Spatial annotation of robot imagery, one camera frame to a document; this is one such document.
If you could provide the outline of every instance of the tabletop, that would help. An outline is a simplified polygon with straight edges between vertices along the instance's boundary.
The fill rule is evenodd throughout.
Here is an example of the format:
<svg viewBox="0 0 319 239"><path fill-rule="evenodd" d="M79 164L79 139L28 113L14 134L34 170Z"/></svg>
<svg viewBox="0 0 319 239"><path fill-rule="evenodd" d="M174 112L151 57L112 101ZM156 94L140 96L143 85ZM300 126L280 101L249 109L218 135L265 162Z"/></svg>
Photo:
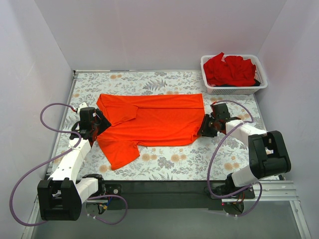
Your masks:
<svg viewBox="0 0 319 239"><path fill-rule="evenodd" d="M253 126L264 129L254 95L209 95L199 71L162 72L107 72L79 73L73 84L69 104L78 107L86 102L97 107L100 94L112 95L164 95L202 93L205 112L211 113L210 105L217 100L232 100L243 104L252 113ZM229 112L243 120L249 115L240 106L228 103ZM70 128L79 120L71 110L67 110L63 120L63 130ZM81 166L78 178L86 174L102 174L105 180L206 180L211 156L222 139L200 137L187 146L145 147L139 146L140 157L130 164L111 170L111 165L99 148L93 144ZM58 134L54 155L64 152L68 147L69 135ZM53 161L48 174L58 166L62 158ZM224 180L229 173L248 164L248 150L242 142L229 137L220 148L211 170L211 180Z"/></svg>

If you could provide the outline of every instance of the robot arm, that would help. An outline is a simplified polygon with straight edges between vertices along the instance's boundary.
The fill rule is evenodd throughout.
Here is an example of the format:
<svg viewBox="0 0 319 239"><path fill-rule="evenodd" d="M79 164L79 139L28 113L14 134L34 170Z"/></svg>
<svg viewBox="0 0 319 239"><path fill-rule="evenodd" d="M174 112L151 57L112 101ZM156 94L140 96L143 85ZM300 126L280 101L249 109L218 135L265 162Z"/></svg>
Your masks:
<svg viewBox="0 0 319 239"><path fill-rule="evenodd" d="M215 137L217 132L227 134L243 123L239 118L230 116L225 103L211 107L212 113L205 115L199 135ZM280 132L267 132L244 123L231 136L248 146L249 165L227 176L225 193L234 192L259 179L290 171L291 163Z"/></svg>
<svg viewBox="0 0 319 239"><path fill-rule="evenodd" d="M81 135L80 144L74 147L78 142L78 135L72 133L69 148L73 150L63 157L50 178L41 180L37 187L41 218L45 221L77 220L82 204L90 196L105 193L101 175L86 175L78 184L76 178L96 137L111 124L99 109L88 107L86 103L82 103L76 112L80 121L74 124L72 131Z"/></svg>

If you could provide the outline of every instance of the metal frame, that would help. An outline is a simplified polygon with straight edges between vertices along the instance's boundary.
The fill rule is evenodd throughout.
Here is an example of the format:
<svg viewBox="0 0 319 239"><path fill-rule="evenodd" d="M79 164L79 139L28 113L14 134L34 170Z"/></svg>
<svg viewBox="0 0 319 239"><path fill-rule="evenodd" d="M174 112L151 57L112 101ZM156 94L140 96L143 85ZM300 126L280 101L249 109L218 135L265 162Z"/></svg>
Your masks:
<svg viewBox="0 0 319 239"><path fill-rule="evenodd" d="M70 103L72 94L73 94L73 90L74 90L74 86L76 84L77 81L77 77L79 75L79 73L107 73L107 72L174 72L174 71L194 71L194 72L199 72L200 70L130 70L130 71L121 71L121 70L116 70L116 71L112 71L112 70L108 70L108 71L80 71L77 70L75 71L74 74L74 78L73 78L73 82L71 85L71 89L70 89L70 94L68 97L68 101L67 103ZM257 99L255 94L253 94L254 99L256 101L256 105L257 105L257 109L260 113L261 116L261 120L264 126L264 129L266 129L258 103L257 103ZM62 117L62 121L60 124L60 129L63 128L63 124L65 121L65 117L66 117L66 113L67 113L67 109L65 109L63 117ZM60 139L60 133L57 135L56 138L56 142L53 148L53 152L52 152L52 157L56 154L57 151L57 146L59 144L59 139ZM46 176L50 175L52 170L52 165L50 164L48 167L48 171ZM293 214L295 216L295 221L297 223L301 238L303 239L309 239L311 238L310 236L310 232L308 230L304 215L302 213L302 209L300 207L300 201L299 201L299 197L298 194L296 192L296 189L294 187L294 183L292 181L277 181L277 180L265 180L265 181L260 181L262 183L263 186L263 194L261 196L261 200L260 201L289 201L293 210ZM253 189L255 191L255 194L258 195L260 193L259 190L259 185L254 185ZM223 202L230 202L230 199L223 199ZM246 201L256 201L255 199L246 199ZM96 201L92 201L89 200L88 203L96 203ZM38 203L38 199L36 197L35 202L34 202L34 207L32 210L32 213L30 215L30 218L28 220L28 223L35 223L36 221L36 217L39 211L39 203ZM24 233L22 235L22 239L29 239L32 236L32 232L33 232L33 228L28 228L26 227L24 230Z"/></svg>

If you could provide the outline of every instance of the wall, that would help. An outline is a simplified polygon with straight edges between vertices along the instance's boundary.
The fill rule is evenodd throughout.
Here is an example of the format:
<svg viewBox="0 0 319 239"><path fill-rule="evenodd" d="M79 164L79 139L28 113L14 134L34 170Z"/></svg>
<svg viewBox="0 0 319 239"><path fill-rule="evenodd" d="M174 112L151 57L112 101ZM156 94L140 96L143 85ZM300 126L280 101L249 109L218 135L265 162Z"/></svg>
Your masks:
<svg viewBox="0 0 319 239"><path fill-rule="evenodd" d="M27 170L49 159L56 135L39 120L41 109L66 102L72 71L34 0L3 0L0 7L0 238L21 238L24 226L9 211L12 187ZM62 108L45 121L59 127ZM45 168L18 188L15 210L27 222Z"/></svg>
<svg viewBox="0 0 319 239"><path fill-rule="evenodd" d="M313 238L319 238L318 77L319 2L287 0L258 56L268 88L257 99L268 130L282 132L301 206Z"/></svg>
<svg viewBox="0 0 319 239"><path fill-rule="evenodd" d="M257 54L286 0L35 0L73 70L199 69Z"/></svg>

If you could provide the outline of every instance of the orange-red shirt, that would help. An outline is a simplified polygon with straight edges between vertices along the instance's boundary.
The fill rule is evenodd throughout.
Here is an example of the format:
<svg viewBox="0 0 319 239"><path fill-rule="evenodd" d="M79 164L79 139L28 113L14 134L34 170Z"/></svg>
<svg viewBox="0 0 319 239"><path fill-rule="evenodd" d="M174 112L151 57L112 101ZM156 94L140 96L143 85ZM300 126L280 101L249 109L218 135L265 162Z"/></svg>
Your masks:
<svg viewBox="0 0 319 239"><path fill-rule="evenodd" d="M194 142L205 114L201 94L101 94L97 105L112 124L97 137L112 170L139 157L137 145L181 146Z"/></svg>

